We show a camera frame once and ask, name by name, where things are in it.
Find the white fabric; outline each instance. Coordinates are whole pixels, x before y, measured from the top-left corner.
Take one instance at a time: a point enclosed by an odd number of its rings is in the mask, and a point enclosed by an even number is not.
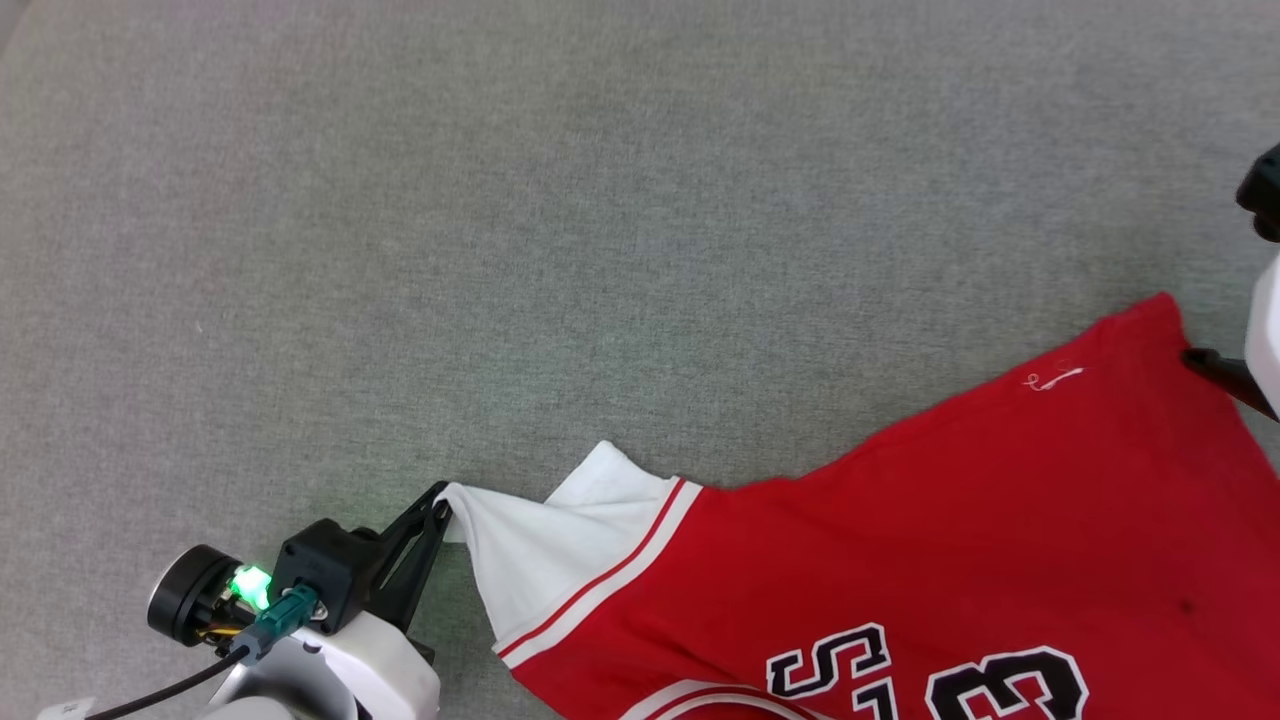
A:
[[[644,539],[677,479],[636,468],[600,442],[539,503],[451,484],[445,542],[465,542],[494,634],[502,639],[625,560]]]

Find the green led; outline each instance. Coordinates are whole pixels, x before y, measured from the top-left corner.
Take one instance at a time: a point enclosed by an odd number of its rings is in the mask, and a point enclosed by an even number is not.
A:
[[[268,605],[271,605],[271,601],[266,598],[266,588],[270,584],[271,575],[268,575],[266,570],[253,565],[241,565],[236,570],[236,577],[232,578],[230,588],[241,600],[253,606],[255,611],[261,612],[266,610]]]

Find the folded fabric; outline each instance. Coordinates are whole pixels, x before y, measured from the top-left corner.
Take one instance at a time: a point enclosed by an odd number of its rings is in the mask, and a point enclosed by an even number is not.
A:
[[[570,720],[1280,717],[1280,486],[1185,346],[1157,296],[799,480],[443,498]]]

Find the gray background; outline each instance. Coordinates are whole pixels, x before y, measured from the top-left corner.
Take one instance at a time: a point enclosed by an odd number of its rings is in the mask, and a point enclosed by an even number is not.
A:
[[[1238,351],[1277,31],[1274,0],[31,4],[0,712],[206,665],[143,623],[193,543],[269,562],[442,479],[540,498],[600,438],[804,473],[1160,290]],[[415,634],[445,717],[553,716],[465,551]]]

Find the cable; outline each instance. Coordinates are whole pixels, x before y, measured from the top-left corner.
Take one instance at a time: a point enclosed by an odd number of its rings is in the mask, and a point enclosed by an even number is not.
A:
[[[219,660],[218,662],[201,670],[200,673],[196,673],[195,675],[187,678],[186,680],[179,680],[163,691],[156,691],[146,697],[140,697],[138,700],[134,700],[132,702],[125,702],[124,705],[113,707],[110,710],[95,712],[93,715],[90,715],[84,720],[115,720],[116,717],[124,717],[125,715],[137,712],[143,707],[151,707],[157,702],[164,702],[175,694],[184,693],[191,688],[198,685],[200,683],[204,683],[205,680],[209,680],[210,678],[214,678],[215,675],[220,675],[225,670],[229,670],[237,662],[243,660],[244,656],[248,655],[248,652],[250,650],[247,647],[236,650],[227,657]]]

